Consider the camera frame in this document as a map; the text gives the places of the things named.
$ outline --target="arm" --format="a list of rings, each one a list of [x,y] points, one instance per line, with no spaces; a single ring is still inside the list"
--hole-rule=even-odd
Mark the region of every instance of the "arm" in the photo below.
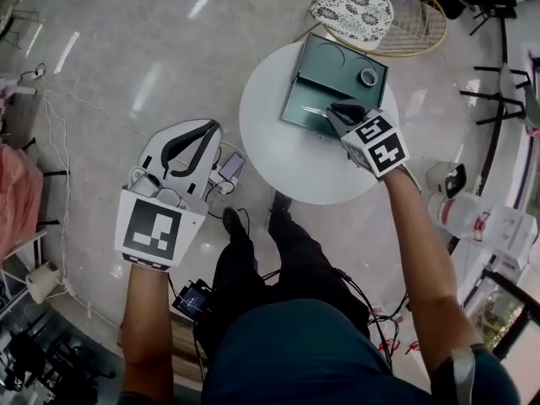
[[[456,297],[456,273],[418,189],[399,169],[384,177],[420,352],[433,376],[454,349],[481,343]]]
[[[172,331],[166,273],[132,266],[121,334],[126,360],[122,390],[172,403]]]

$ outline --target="round white table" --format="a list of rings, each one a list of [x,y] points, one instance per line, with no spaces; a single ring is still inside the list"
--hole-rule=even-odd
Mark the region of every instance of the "round white table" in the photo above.
[[[318,136],[280,119],[302,42],[280,48],[250,76],[240,102],[240,134],[246,152],[268,184],[309,204],[342,203],[367,192],[377,181],[347,159],[335,139]],[[398,124],[388,84],[381,108]]]

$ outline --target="dark green shirt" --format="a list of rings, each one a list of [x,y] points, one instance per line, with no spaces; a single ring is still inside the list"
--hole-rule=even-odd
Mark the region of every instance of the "dark green shirt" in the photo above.
[[[474,354],[472,403],[517,405],[500,362],[482,347]],[[432,396],[394,377],[339,310],[319,300],[289,300],[251,310],[231,326],[208,372],[202,403],[456,403],[452,368],[448,360],[437,370]]]

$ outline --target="small screen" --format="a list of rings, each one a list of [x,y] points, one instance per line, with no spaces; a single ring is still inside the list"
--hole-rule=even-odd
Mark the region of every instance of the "small screen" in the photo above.
[[[242,157],[234,153],[230,159],[227,161],[223,168],[219,170],[219,175],[222,176],[225,180],[230,180],[236,174],[236,172],[242,167],[244,160]]]
[[[201,294],[197,289],[189,288],[184,295],[180,295],[176,298],[176,305],[173,306],[182,312],[184,315],[194,319],[200,312],[206,301],[206,296]]]

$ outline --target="white floor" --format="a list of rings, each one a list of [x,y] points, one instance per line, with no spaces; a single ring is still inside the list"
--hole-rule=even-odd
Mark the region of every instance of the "white floor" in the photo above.
[[[197,1],[24,0],[19,8],[38,11],[40,23],[16,22],[21,51],[0,43],[0,72],[47,66],[46,95],[66,120],[72,170],[67,277],[80,299],[116,324],[122,321],[129,273],[128,263],[113,251],[116,210],[127,172],[146,142],[141,132],[213,118],[223,126],[224,140],[242,149],[238,107],[247,79],[262,59],[311,24],[305,16],[311,0],[208,0],[202,8],[194,6]],[[491,127],[473,122],[492,116],[494,105],[463,99],[458,90],[494,91],[494,77],[488,74],[485,83],[472,66],[498,65],[500,41],[496,20],[469,37],[474,23],[469,13],[451,21],[445,42],[429,54],[381,59],[390,68],[388,83],[412,155],[410,167],[420,179],[434,160],[454,159],[461,149],[470,187],[482,166]],[[59,70],[70,41],[73,47]],[[31,85],[30,79],[24,84]],[[38,88],[44,94],[42,80]],[[51,119],[62,145],[62,123]],[[35,136],[43,170],[61,168],[39,96],[18,98],[8,122],[9,142],[21,146]],[[224,157],[231,153],[224,148]],[[65,196],[65,180],[55,177],[47,187],[44,216],[62,220]],[[217,213],[225,205],[249,211],[261,273],[279,264],[265,230],[271,196],[272,188],[248,161],[235,193],[216,197],[210,206]],[[371,299],[397,304],[404,287],[384,186],[334,206],[295,202],[292,213]],[[60,227],[51,227],[46,254],[61,265],[59,239]],[[208,217],[182,265],[170,272],[177,288],[189,279],[210,283],[227,242],[221,223]]]

